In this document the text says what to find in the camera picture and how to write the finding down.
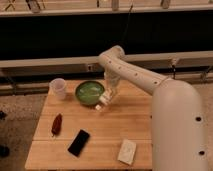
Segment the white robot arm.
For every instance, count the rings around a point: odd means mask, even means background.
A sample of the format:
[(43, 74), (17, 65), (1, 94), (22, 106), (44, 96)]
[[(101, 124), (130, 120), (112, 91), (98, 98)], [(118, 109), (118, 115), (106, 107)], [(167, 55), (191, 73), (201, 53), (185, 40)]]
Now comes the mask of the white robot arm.
[(185, 81), (129, 64), (124, 57), (118, 45), (99, 55), (107, 85), (100, 101), (110, 103), (122, 78), (152, 96), (152, 171), (209, 171), (198, 91)]

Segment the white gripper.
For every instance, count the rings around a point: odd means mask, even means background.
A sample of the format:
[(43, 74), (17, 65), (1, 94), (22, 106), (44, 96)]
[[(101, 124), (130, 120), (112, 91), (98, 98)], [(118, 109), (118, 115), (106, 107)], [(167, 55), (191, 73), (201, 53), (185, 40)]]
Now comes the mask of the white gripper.
[(106, 70), (104, 72), (104, 79), (106, 81), (106, 87), (108, 88), (109, 100), (112, 100), (118, 93), (116, 88), (119, 84), (120, 76), (114, 72)]

